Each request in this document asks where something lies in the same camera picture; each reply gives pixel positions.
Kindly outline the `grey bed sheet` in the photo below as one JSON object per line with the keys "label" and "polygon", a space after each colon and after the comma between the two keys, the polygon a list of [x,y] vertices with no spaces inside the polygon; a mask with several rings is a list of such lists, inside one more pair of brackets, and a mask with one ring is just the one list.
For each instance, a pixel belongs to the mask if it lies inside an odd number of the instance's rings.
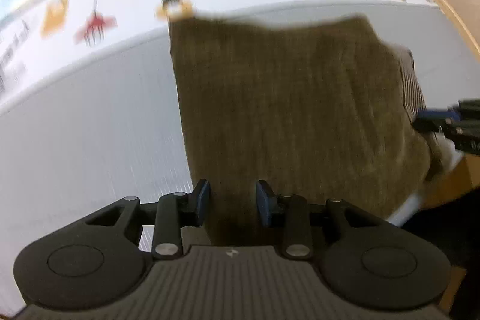
{"label": "grey bed sheet", "polygon": [[[478,58],[437,8],[296,2],[233,18],[280,27],[353,15],[411,50],[428,106],[479,96]],[[94,48],[26,44],[18,56],[25,84],[1,102],[4,315],[24,304],[12,271],[27,244],[123,196],[153,202],[191,189],[165,24],[116,31]]]}

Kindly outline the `brown corduroy pants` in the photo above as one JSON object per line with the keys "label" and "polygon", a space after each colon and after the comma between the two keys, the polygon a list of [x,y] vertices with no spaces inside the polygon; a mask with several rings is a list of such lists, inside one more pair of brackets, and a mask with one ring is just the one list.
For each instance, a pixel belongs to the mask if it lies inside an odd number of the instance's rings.
{"label": "brown corduroy pants", "polygon": [[412,127],[423,105],[413,57],[365,18],[298,28],[185,19],[168,32],[191,177],[211,184],[213,243],[258,239],[260,179],[381,218],[423,187],[432,158]]}

